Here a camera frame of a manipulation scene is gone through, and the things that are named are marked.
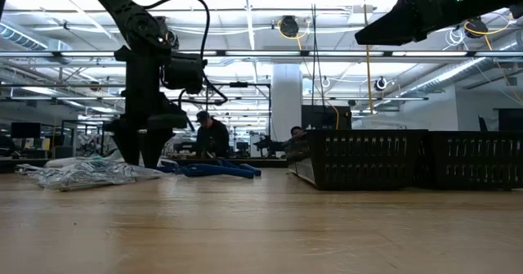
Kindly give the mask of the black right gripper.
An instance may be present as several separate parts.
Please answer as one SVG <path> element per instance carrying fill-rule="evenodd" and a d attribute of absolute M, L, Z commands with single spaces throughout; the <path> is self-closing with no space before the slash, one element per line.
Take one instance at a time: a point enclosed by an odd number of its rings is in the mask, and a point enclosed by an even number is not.
<path fill-rule="evenodd" d="M 397 0 L 384 16 L 355 34 L 359 45 L 404 45 L 472 18 L 467 0 Z"/>

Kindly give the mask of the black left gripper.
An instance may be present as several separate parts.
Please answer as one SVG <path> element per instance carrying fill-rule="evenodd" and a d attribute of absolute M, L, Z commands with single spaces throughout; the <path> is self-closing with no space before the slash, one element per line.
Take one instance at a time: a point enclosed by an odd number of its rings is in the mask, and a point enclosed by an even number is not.
<path fill-rule="evenodd" d="M 187 128 L 186 113 L 159 91 L 160 64 L 155 56 L 121 47 L 114 53 L 126 64 L 125 111 L 118 119 L 104 124 L 114 132 L 113 139 L 124 161 L 138 165 L 140 147 L 136 130 L 147 129 L 141 138 L 141 155 L 147 168 L 156 168 L 172 129 Z"/>

